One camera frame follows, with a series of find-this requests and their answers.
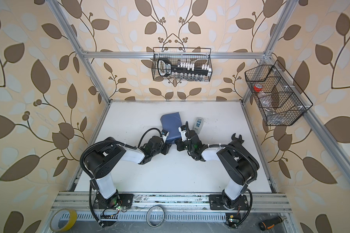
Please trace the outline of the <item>blue wrapping paper sheet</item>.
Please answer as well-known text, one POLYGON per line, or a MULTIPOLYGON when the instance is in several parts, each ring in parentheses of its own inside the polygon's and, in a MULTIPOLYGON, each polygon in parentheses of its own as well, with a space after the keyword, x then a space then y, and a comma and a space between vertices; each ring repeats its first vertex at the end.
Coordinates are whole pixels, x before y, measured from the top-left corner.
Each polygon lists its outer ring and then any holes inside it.
POLYGON ((160 118, 163 130, 169 133, 166 142, 175 144, 175 141, 181 138, 179 127, 182 126, 182 121, 179 112, 165 114, 160 118))

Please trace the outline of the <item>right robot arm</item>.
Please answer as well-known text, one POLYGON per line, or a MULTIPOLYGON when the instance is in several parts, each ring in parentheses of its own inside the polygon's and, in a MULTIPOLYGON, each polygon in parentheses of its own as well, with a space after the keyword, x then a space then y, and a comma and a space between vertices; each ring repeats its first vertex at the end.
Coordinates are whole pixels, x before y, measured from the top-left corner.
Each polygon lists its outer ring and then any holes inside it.
POLYGON ((188 123, 179 127, 181 138, 175 140, 178 151, 186 150, 195 161, 219 161, 227 171, 230 181, 222 191, 222 203, 227 209, 237 206, 248 186, 257 180, 260 165, 243 146, 242 136, 231 136, 228 144, 203 144, 188 123))

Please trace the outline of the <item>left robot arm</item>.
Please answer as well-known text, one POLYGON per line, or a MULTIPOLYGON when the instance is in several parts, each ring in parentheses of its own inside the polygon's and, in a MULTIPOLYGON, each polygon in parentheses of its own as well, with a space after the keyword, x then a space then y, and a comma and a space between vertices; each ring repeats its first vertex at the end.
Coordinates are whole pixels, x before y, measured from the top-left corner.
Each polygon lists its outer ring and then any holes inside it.
POLYGON ((166 142, 169 132, 150 128, 145 132, 157 131, 159 136, 153 136, 142 144, 142 136, 138 146, 118 142, 112 137, 97 142, 88 147, 80 157, 80 167, 89 176, 90 188, 97 191, 96 200, 104 207, 116 207, 121 203, 119 192, 114 185, 111 172, 119 161, 128 161, 144 165, 158 154, 166 155, 171 146, 166 142))

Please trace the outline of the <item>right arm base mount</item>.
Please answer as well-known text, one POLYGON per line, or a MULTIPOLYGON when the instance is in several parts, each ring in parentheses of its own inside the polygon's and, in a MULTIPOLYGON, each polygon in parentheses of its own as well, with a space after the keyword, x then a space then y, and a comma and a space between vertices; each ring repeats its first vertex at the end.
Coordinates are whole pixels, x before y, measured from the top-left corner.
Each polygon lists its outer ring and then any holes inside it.
POLYGON ((230 200, 228 196, 222 194, 209 195, 209 204, 211 210, 248 210, 249 202, 245 195, 239 196, 235 200, 230 200))

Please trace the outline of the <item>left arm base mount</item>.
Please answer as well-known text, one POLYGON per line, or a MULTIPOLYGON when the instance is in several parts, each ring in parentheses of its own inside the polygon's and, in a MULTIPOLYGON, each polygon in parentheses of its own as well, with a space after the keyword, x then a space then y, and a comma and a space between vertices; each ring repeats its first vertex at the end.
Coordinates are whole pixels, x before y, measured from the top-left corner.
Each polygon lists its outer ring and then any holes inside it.
POLYGON ((117 209, 118 207, 129 209, 133 204, 133 198, 134 194, 119 194, 116 192, 112 197, 104 199, 100 193, 97 193, 92 204, 97 209, 117 209))

